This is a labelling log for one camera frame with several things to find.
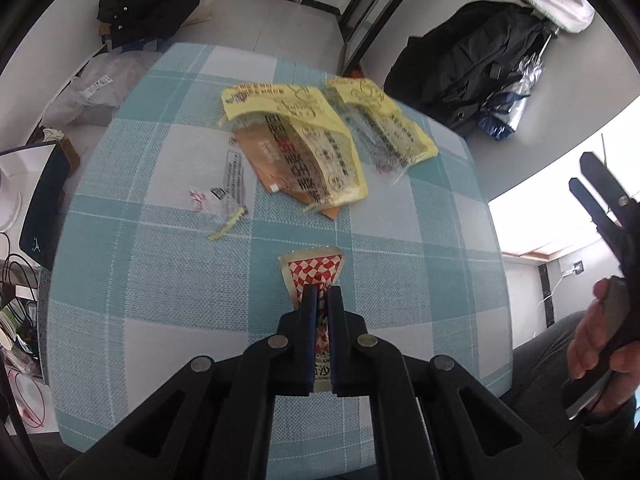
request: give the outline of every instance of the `white pillow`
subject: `white pillow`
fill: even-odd
[[[198,6],[193,9],[189,17],[184,20],[182,25],[190,25],[191,23],[200,23],[210,20],[213,16],[213,3],[216,0],[200,0]]]

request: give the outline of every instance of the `snack wrapper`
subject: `snack wrapper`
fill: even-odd
[[[240,84],[222,91],[222,104],[230,120],[251,112],[270,112],[351,137],[322,92],[313,86]]]
[[[335,208],[367,195],[351,134],[309,126],[272,112],[239,116],[233,130],[269,192],[292,194],[308,204],[307,210]]]
[[[344,104],[345,120],[372,155],[380,173],[395,173],[438,154],[435,143],[369,79],[332,78],[329,90]]]
[[[302,302],[302,291],[307,283],[319,289],[318,324],[316,327],[316,381],[314,392],[331,391],[331,366],[329,359],[329,330],[324,310],[327,289],[338,279],[344,254],[337,247],[302,249],[278,258],[282,277],[295,310]]]

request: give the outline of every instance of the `small plastic bag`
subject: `small plastic bag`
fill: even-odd
[[[223,90],[222,101],[225,119],[267,189],[306,196],[306,210],[367,195],[353,138],[317,88],[238,85]]]
[[[418,124],[369,79],[332,78],[328,94],[344,121],[372,156],[376,169],[394,184],[406,169],[438,154],[435,143]]]
[[[338,247],[301,249],[278,258],[284,283],[294,310],[300,308],[305,285],[318,288],[318,318],[316,320],[316,377],[314,393],[331,391],[331,359],[329,350],[329,322],[324,308],[329,288],[342,271],[344,253]]]
[[[231,229],[246,213],[244,206],[221,187],[212,187],[209,192],[190,189],[189,196],[195,213],[204,213],[210,217],[214,226],[207,240],[214,242]]]

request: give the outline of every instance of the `table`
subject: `table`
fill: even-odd
[[[405,354],[456,358],[493,393],[511,383],[506,279],[466,144],[406,107],[440,154],[333,222],[267,195],[229,131],[220,92],[240,81],[322,86],[327,74],[231,48],[176,44],[123,104],[74,196],[47,324],[62,439],[85,450],[190,358],[241,353],[291,306],[276,258],[337,245],[348,310]],[[215,242],[191,188],[231,179],[248,215]],[[368,400],[278,398],[268,477],[322,478],[374,463]]]

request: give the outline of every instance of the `red cable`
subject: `red cable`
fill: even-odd
[[[6,375],[6,376],[7,376],[7,378],[8,378],[9,380],[11,380],[11,374],[12,374],[12,372],[13,372],[13,370],[9,370],[9,372],[8,372],[8,373],[7,373],[7,375]],[[21,408],[21,407],[18,405],[17,400],[16,400],[16,402],[15,402],[15,405],[16,405],[16,407],[18,408],[18,413],[20,413],[20,418],[22,419],[22,423],[23,423],[25,426],[27,426],[28,428],[33,428],[34,430],[36,430],[37,428],[41,428],[41,426],[32,426],[31,424],[28,424],[28,423],[27,423],[27,421],[26,421],[26,420],[24,420],[23,415],[26,415],[26,416],[27,416],[27,418],[28,418],[29,420],[31,420],[31,415],[29,415],[29,413],[27,413],[27,411],[26,411],[24,408]]]
[[[42,392],[40,391],[40,388],[38,387],[38,383],[36,383],[36,381],[34,381],[33,379],[30,378],[31,382],[33,383],[33,385],[36,387],[36,390],[40,394],[40,399],[42,400],[42,419],[40,419],[38,417],[38,415],[36,415],[35,410],[24,399],[24,396],[23,396],[22,392],[20,391],[20,387],[18,386],[18,375],[24,375],[24,374],[21,373],[21,372],[17,372],[14,375],[15,391],[18,392],[18,395],[20,396],[20,400],[22,401],[22,403],[31,411],[31,413],[33,413],[33,416],[35,417],[35,420],[33,420],[33,417],[31,416],[30,413],[25,412],[25,415],[27,416],[27,418],[31,422],[36,423],[37,426],[32,426],[31,424],[27,424],[26,420],[24,422],[25,422],[25,424],[27,424],[27,426],[29,426],[30,428],[33,428],[34,430],[37,429],[37,428],[43,428],[44,427],[44,420],[45,420],[45,417],[47,415],[47,407],[46,407],[46,405],[44,403],[44,396],[42,395]]]

